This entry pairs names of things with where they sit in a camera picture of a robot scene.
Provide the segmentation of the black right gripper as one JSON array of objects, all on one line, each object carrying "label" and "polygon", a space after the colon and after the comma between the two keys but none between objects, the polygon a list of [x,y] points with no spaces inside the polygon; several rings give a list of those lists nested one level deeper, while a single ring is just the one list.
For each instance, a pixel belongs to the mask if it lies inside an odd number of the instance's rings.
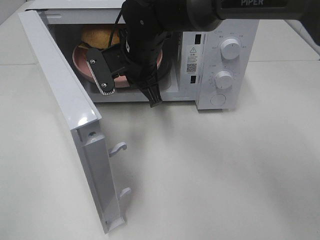
[{"label": "black right gripper", "polygon": [[126,76],[131,86],[139,89],[148,99],[150,107],[160,105],[157,59],[161,53],[167,31],[119,30],[120,44],[110,46],[102,52],[90,48],[86,52],[88,67],[99,92],[104,96],[115,92],[113,74]]}]

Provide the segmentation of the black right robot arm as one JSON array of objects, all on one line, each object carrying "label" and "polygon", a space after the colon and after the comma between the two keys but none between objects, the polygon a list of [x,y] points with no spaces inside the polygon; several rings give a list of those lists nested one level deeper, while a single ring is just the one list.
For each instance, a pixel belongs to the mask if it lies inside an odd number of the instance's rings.
[{"label": "black right robot arm", "polygon": [[297,20],[313,41],[320,42],[317,0],[126,0],[117,15],[125,22],[120,42],[91,47],[87,64],[97,88],[108,96],[115,78],[125,76],[149,101],[161,97],[157,58],[169,33],[210,32],[224,20]]}]

